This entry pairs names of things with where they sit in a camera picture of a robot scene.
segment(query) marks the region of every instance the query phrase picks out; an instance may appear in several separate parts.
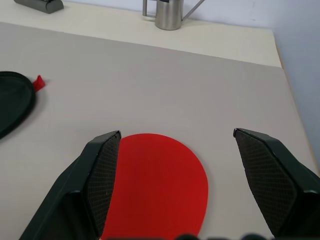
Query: beige table surface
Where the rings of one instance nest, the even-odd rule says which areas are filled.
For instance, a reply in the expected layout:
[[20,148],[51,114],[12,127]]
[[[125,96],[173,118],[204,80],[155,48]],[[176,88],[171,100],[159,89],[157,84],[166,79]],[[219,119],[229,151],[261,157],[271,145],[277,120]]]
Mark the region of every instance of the beige table surface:
[[203,239],[271,236],[248,187],[234,128],[280,139],[316,171],[284,70],[275,66],[279,58],[255,64],[270,58],[230,60],[8,23],[0,23],[0,32],[1,69],[47,81],[32,114],[0,140],[1,239],[18,239],[85,144],[113,130],[124,137],[167,135],[197,154],[209,182]]

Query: gray object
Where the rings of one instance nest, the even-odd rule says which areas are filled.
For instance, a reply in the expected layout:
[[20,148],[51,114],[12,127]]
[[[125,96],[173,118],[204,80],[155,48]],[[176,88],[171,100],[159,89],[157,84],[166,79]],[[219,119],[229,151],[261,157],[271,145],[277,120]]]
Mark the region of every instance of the gray object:
[[204,2],[200,0],[184,17],[184,0],[156,0],[156,14],[147,14],[148,0],[143,0],[142,15],[155,18],[155,25],[163,30],[177,30],[182,23]]
[[61,0],[14,0],[17,4],[52,14],[56,11],[64,9],[64,4]]

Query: red ping pong paddle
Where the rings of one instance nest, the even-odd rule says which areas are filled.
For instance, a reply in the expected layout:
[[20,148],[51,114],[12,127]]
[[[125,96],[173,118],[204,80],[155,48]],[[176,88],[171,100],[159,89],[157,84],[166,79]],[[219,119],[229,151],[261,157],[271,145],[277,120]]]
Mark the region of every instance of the red ping pong paddle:
[[127,136],[101,238],[197,236],[207,203],[206,172],[188,147],[158,134]]

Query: table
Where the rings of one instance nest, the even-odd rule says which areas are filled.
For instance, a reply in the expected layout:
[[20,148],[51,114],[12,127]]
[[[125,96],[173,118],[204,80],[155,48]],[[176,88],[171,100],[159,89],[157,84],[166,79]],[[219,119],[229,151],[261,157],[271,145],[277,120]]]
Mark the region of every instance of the table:
[[[298,160],[316,172],[290,86],[279,57],[275,57],[273,37],[255,42],[259,36],[270,37],[268,30],[243,32],[240,29],[247,28],[225,26],[220,31],[224,38],[238,33],[243,41],[233,37],[220,51],[215,50],[220,46],[207,42],[188,52],[188,45],[197,41],[195,36],[185,40],[183,49],[175,49],[167,39],[168,32],[148,21],[141,21],[142,29],[156,31],[165,44],[155,43],[150,35],[148,44],[137,44],[140,38],[134,32],[126,42],[112,29],[109,33],[100,33],[100,28],[88,31],[88,23],[84,24],[88,32],[83,36],[75,34],[80,27],[56,26],[44,13],[1,4],[7,4],[7,12],[21,13],[19,17],[7,14],[6,19],[0,14],[1,69],[31,79],[40,74],[47,81],[37,93],[32,114],[0,140],[1,238],[18,239],[55,179],[85,144],[113,130],[121,130],[123,137],[136,133],[167,135],[196,153],[209,182],[207,214],[199,235],[202,239],[238,239],[248,232],[271,236],[250,192],[233,138],[234,128],[263,132],[281,140]],[[73,7],[85,8],[73,3],[66,6],[65,13],[57,12],[53,18]],[[100,17],[104,11],[113,13],[102,7],[88,9]],[[138,14],[122,13],[124,22]],[[28,16],[27,20],[23,21],[21,15]],[[45,24],[39,26],[41,18],[46,19],[49,30],[44,29]],[[190,31],[199,31],[197,24],[202,23],[191,24]],[[213,23],[203,24],[204,32],[206,28],[219,29]],[[181,30],[172,32],[173,42],[188,33],[187,27]],[[232,41],[235,54],[228,51]],[[246,41],[254,42],[253,49],[261,55],[248,51]],[[262,49],[264,45],[269,53]],[[209,49],[207,54],[203,54],[204,49]]]

